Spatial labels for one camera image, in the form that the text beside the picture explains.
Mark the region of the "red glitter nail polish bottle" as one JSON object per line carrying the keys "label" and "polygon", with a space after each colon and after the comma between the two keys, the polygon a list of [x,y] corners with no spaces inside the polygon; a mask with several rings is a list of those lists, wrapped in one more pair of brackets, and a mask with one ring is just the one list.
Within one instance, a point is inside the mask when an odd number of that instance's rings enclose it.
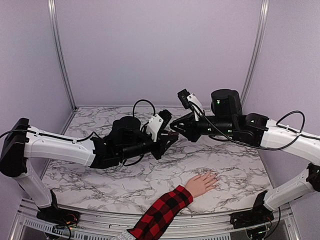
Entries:
{"label": "red glitter nail polish bottle", "polygon": [[168,133],[168,135],[169,135],[169,136],[178,136],[179,133],[176,132],[176,131],[170,131],[170,132]]}

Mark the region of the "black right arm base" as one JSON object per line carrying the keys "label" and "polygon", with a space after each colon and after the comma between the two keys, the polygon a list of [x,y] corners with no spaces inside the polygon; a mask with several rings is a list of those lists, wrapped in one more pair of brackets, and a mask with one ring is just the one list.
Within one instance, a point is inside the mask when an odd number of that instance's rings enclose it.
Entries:
{"label": "black right arm base", "polygon": [[264,224],[275,219],[273,211],[264,206],[264,197],[267,192],[265,190],[257,195],[252,209],[234,212],[230,215],[230,224],[234,229]]}

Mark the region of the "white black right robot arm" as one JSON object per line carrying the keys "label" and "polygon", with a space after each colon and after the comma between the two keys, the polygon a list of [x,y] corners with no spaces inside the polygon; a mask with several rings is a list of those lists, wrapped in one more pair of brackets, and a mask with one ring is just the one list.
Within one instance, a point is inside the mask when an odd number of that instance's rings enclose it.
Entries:
{"label": "white black right robot arm", "polygon": [[212,115],[207,116],[202,104],[186,89],[177,94],[183,107],[191,112],[170,124],[170,128],[190,142],[201,136],[223,136],[245,147],[265,151],[284,151],[309,162],[306,169],[293,179],[256,197],[247,219],[258,224],[278,207],[306,194],[320,190],[320,137],[306,133],[302,128],[288,125],[257,113],[242,113],[239,93],[231,89],[219,89],[211,93]]}

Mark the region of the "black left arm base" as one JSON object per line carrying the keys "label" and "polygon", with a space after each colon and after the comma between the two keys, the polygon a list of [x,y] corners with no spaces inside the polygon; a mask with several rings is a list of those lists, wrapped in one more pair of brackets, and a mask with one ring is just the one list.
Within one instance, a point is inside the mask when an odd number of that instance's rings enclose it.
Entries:
{"label": "black left arm base", "polygon": [[65,225],[68,227],[76,227],[79,222],[80,213],[78,211],[64,209],[58,207],[55,193],[50,190],[51,204],[49,207],[38,208],[36,217],[40,220]]}

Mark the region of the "red black plaid sleeve forearm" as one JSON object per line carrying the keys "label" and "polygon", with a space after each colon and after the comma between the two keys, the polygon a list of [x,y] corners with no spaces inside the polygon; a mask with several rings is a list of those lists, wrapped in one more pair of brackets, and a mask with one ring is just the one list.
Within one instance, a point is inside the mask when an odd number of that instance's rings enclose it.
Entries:
{"label": "red black plaid sleeve forearm", "polygon": [[181,185],[158,198],[128,233],[137,240],[158,240],[175,216],[193,202],[192,195]]}

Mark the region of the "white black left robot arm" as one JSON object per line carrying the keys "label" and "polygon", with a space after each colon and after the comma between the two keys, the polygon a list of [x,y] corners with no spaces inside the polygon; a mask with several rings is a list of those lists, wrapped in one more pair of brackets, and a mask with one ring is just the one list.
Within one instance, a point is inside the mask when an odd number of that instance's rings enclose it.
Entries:
{"label": "white black left robot arm", "polygon": [[39,210],[53,223],[63,219],[56,196],[35,173],[29,158],[73,162],[92,169],[107,169],[125,164],[128,159],[145,154],[159,160],[175,143],[179,134],[166,130],[169,119],[156,114],[145,126],[133,116],[115,120],[110,133],[98,137],[74,138],[40,130],[21,118],[12,130],[4,133],[0,172],[15,179],[34,200]]}

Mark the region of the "person's bare hand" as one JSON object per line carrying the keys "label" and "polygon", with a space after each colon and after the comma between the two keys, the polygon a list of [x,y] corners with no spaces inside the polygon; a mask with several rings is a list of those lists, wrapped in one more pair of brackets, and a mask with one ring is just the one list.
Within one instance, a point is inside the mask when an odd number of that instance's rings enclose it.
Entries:
{"label": "person's bare hand", "polygon": [[197,198],[215,189],[217,182],[217,174],[208,171],[205,174],[199,174],[189,179],[184,188],[192,195],[193,198]]}

